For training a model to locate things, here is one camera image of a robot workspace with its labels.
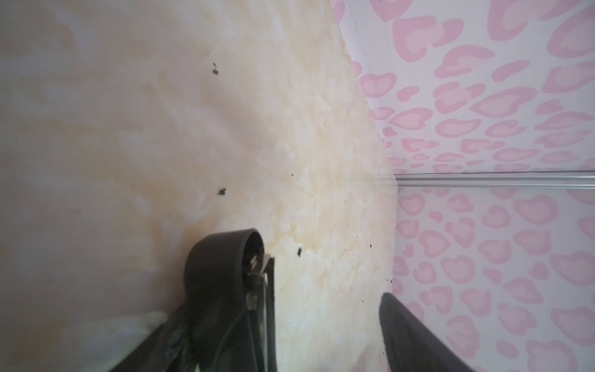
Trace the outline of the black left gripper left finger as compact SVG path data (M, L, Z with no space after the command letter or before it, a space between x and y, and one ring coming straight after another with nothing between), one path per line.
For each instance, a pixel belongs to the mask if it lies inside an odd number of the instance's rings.
M188 337L187 304L167 316L112 372L190 371L191 348Z

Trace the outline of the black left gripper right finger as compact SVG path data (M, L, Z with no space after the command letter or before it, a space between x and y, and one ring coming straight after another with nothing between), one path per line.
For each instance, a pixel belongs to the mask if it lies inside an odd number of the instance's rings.
M379 320L391 372L472 372L391 293L381 297Z

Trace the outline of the black long stapler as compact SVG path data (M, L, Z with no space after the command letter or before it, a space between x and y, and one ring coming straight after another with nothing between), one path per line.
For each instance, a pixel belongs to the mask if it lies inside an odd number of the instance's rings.
M274 258L256 229L196 243L184 266L184 291L200 370L277 370Z

